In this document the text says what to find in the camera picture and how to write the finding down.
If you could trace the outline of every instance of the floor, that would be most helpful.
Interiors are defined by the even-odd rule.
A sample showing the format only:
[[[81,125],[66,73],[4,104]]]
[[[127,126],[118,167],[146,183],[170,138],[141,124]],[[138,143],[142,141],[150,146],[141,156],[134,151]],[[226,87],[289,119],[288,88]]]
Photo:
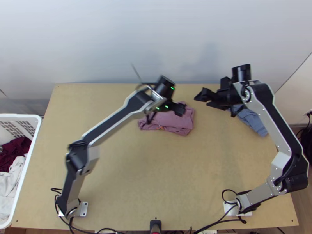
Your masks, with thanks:
[[[309,169],[308,180],[312,181],[312,169]],[[291,194],[292,201],[297,213],[299,226],[294,227],[282,227],[282,231],[285,234],[311,234],[312,233],[312,186],[309,185],[306,189],[293,192]],[[277,228],[265,228],[265,229],[236,229],[236,230],[220,230],[218,233],[232,233],[232,234],[282,234]],[[81,234],[82,232],[75,231],[75,234]],[[131,232],[131,234],[140,234],[140,232]],[[44,229],[19,229],[19,228],[7,228],[5,234],[71,234],[69,230],[44,230]]]

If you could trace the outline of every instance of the cloth pile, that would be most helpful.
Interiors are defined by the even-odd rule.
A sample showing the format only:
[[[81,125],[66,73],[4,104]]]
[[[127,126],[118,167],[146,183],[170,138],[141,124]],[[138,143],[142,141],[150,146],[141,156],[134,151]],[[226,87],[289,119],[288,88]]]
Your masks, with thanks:
[[[31,140],[20,137],[2,145],[0,154],[0,220],[6,220],[16,194]]]
[[[194,108],[185,106],[185,113],[180,117],[173,111],[158,112],[151,123],[147,122],[147,118],[138,120],[138,126],[141,130],[164,130],[186,136],[193,129]]]
[[[242,105],[234,105],[233,110],[237,111],[240,109]],[[251,129],[253,129],[256,133],[258,133],[261,137],[265,137],[268,134],[265,126],[263,125],[262,121],[260,120],[257,113],[253,112],[249,109],[243,109],[241,112],[238,113],[238,118],[244,123],[247,124]]]

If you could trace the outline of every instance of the black cable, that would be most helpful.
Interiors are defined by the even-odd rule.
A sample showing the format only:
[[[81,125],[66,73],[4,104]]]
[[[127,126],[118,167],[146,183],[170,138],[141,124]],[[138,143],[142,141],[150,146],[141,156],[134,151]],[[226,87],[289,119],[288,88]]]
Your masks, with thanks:
[[[216,221],[216,222],[214,222],[214,223],[212,223],[212,224],[209,224],[209,225],[207,225],[207,226],[204,226],[203,228],[201,228],[201,229],[195,231],[194,234],[198,234],[198,233],[200,233],[200,232],[202,232],[202,231],[204,231],[204,230],[206,230],[206,229],[208,229],[208,228],[210,228],[210,227],[212,227],[212,226],[215,226],[215,225],[217,225],[217,224],[219,224],[219,223],[225,223],[225,222],[231,222],[231,221],[241,221],[243,224],[246,224],[246,223],[247,223],[247,221],[244,220],[244,219],[242,219],[240,216],[238,216],[237,219],[223,220],[223,219],[225,218],[225,216],[226,216],[234,207],[238,206],[236,202],[228,202],[228,201],[226,201],[226,200],[224,199],[224,193],[225,193],[226,191],[231,191],[231,192],[235,193],[236,196],[237,196],[237,193],[236,193],[234,190],[231,190],[231,189],[224,189],[224,190],[222,191],[222,193],[221,193],[221,197],[222,197],[223,201],[224,201],[225,203],[227,203],[227,204],[231,204],[231,205],[234,205],[234,206],[232,206],[218,221]]]
[[[286,234],[286,233],[284,233],[283,230],[280,229],[279,227],[276,227],[276,228],[277,228],[278,230],[280,230],[281,233]]]
[[[307,116],[309,117],[309,124],[306,128],[300,130],[302,131],[302,133],[298,139],[300,140],[300,143],[302,145],[303,153],[305,154],[307,159],[311,161],[312,160],[312,131],[311,131],[312,127],[309,126],[310,114],[307,114]]]
[[[60,191],[62,191],[62,189],[60,189],[60,188],[51,188],[51,191],[57,193],[57,194],[54,196],[54,207],[55,207],[56,213],[59,214],[59,213],[58,213],[59,211],[57,210],[56,199],[57,199],[57,197],[61,194]],[[78,229],[78,228],[74,227],[74,226],[72,225],[74,217],[72,217],[72,218],[70,219],[69,223],[67,223],[62,217],[60,217],[60,219],[63,221],[63,223],[65,223],[65,224],[69,227],[69,230],[70,230],[70,232],[71,232],[72,234],[75,234],[74,231],[73,231],[73,229],[74,229],[74,230],[77,230],[77,231],[79,231],[79,232],[86,233],[86,234],[94,234],[94,232],[87,232],[87,231],[84,231],[84,230],[81,230],[81,229]],[[102,228],[101,230],[99,230],[99,231],[97,232],[97,234],[100,233],[100,232],[103,231],[103,230],[110,230],[110,231],[113,231],[113,233],[108,233],[108,234],[117,234],[117,233],[125,234],[125,233],[123,233],[123,232],[117,232],[115,229],[108,228],[108,227]]]
[[[244,219],[242,219],[240,216],[238,216],[238,219],[222,220],[222,219],[224,219],[224,217],[225,217],[234,207],[236,207],[236,206],[237,206],[237,204],[235,204],[234,206],[232,206],[218,221],[216,221],[216,222],[214,222],[214,223],[212,223],[212,224],[209,224],[209,225],[207,225],[207,226],[204,226],[203,228],[201,228],[201,229],[195,231],[194,234],[198,234],[198,233],[200,233],[200,232],[202,232],[202,231],[204,231],[204,230],[206,230],[206,229],[208,229],[208,228],[210,228],[210,227],[212,227],[212,226],[215,226],[215,225],[217,225],[217,224],[219,224],[219,223],[225,223],[225,222],[231,222],[231,221],[241,221],[243,224],[246,224],[247,221],[244,220]]]
[[[224,195],[224,193],[225,193],[226,191],[231,191],[231,192],[235,193],[236,196],[237,196],[237,193],[236,193],[235,191],[231,190],[231,189],[224,189],[224,190],[222,191],[222,193],[221,193],[221,197],[222,197],[222,199],[223,199],[223,201],[224,201],[225,203],[230,204],[230,205],[235,205],[236,202],[228,202],[228,201],[226,201],[226,200],[224,199],[224,196],[223,196],[223,195]]]
[[[297,134],[296,134],[296,136],[298,136],[300,132],[302,132],[302,131],[306,130],[306,129],[309,127],[310,122],[311,122],[310,113],[308,113],[308,114],[307,114],[307,116],[308,116],[308,118],[309,118],[308,125],[307,125],[305,128],[303,128],[303,129],[301,129],[300,131],[298,131],[298,132],[297,132]]]

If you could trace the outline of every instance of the tabletop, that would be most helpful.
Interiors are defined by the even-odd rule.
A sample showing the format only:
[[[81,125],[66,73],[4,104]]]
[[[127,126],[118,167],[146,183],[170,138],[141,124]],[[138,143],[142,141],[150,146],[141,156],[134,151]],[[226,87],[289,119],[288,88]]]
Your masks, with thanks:
[[[141,131],[134,120],[100,145],[100,159],[86,176],[79,198],[89,202],[86,217],[74,226],[85,230],[199,229],[223,214],[221,192],[246,191],[269,175],[277,151],[269,136],[260,137],[228,111],[194,101],[202,87],[176,85],[173,99],[195,109],[187,136]],[[123,105],[132,84],[59,84],[55,86],[19,196],[12,225],[68,229],[54,208],[50,188],[62,188],[65,154],[71,142]],[[227,222],[215,229],[298,225],[290,194],[261,204],[247,224]]]

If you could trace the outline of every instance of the red object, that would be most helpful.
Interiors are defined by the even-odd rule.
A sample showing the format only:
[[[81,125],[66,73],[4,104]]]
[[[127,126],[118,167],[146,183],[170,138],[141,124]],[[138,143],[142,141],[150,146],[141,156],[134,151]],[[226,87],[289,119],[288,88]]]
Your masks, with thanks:
[[[17,156],[28,153],[32,141],[27,137],[20,137],[2,145],[0,154],[0,172],[9,172],[9,168]]]

